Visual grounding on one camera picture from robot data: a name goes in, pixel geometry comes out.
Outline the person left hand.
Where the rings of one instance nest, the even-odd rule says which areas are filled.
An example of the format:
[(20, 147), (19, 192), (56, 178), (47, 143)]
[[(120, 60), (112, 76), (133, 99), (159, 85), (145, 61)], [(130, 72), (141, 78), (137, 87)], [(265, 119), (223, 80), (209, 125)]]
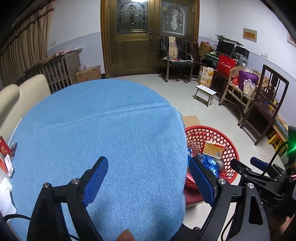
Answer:
[(115, 241), (134, 241), (134, 236), (130, 230), (123, 231)]

